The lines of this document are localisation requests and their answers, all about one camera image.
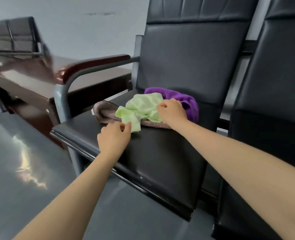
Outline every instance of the person's right arm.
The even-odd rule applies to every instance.
[[[295,167],[188,121],[176,100],[164,101],[158,112],[281,238],[295,239]]]

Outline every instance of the red-brown armrest pad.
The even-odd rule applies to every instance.
[[[74,73],[80,70],[91,68],[94,66],[129,60],[130,58],[131,56],[122,54],[122,55],[115,55],[115,56],[99,57],[99,58],[94,58],[89,60],[81,60],[79,62],[69,64],[59,69],[54,75],[54,80],[56,81],[57,84],[63,85]]]

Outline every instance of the floor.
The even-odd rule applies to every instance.
[[[17,115],[0,113],[0,240],[13,238],[75,178],[67,153]],[[190,223],[111,175],[88,239],[212,239],[213,217]]]

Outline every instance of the light green cloth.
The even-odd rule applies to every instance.
[[[141,120],[150,120],[152,122],[162,122],[156,106],[163,102],[161,93],[136,94],[128,101],[125,107],[120,106],[115,115],[122,119],[124,124],[132,122],[132,132],[141,130]]]

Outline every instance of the hand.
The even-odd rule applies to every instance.
[[[109,123],[97,135],[98,146],[101,154],[108,158],[118,160],[131,138],[131,123],[126,125],[121,122]]]
[[[157,111],[163,122],[176,130],[182,122],[187,120],[186,112],[180,101],[176,99],[164,100],[157,106]]]

